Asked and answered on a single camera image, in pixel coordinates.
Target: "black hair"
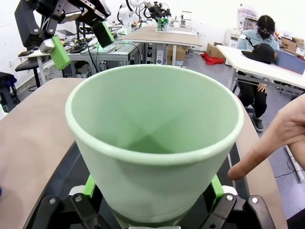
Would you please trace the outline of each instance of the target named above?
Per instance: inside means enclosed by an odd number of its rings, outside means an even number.
[[[261,16],[256,25],[259,29],[267,29],[269,32],[275,32],[275,21],[268,15]]]

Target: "red cloth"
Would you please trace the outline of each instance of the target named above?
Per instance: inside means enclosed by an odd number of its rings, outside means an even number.
[[[217,57],[210,57],[208,54],[204,53],[201,54],[201,57],[205,60],[205,64],[207,65],[214,65],[217,63],[224,63],[224,60]]]

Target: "hand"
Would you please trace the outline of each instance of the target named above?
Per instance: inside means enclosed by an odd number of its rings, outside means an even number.
[[[305,168],[305,94],[277,113],[258,143],[229,170],[229,178],[243,178],[276,149],[285,145],[289,146],[300,166]]]
[[[260,83],[258,86],[257,86],[257,91],[258,92],[265,92],[267,93],[267,85],[264,84],[264,83]]]

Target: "finger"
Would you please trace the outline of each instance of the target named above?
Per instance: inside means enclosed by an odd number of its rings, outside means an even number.
[[[228,172],[228,177],[231,180],[239,180],[246,176],[251,170],[262,163],[276,149],[281,147],[282,142],[278,139],[279,122],[272,122],[255,147]]]
[[[305,168],[305,155],[304,155],[305,141],[296,142],[289,145],[289,149],[302,168]]]

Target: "plastic cup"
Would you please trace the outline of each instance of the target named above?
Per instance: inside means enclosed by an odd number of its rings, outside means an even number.
[[[131,65],[78,85],[66,118],[115,215],[162,226],[185,215],[208,187],[244,114],[237,97],[208,76]]]

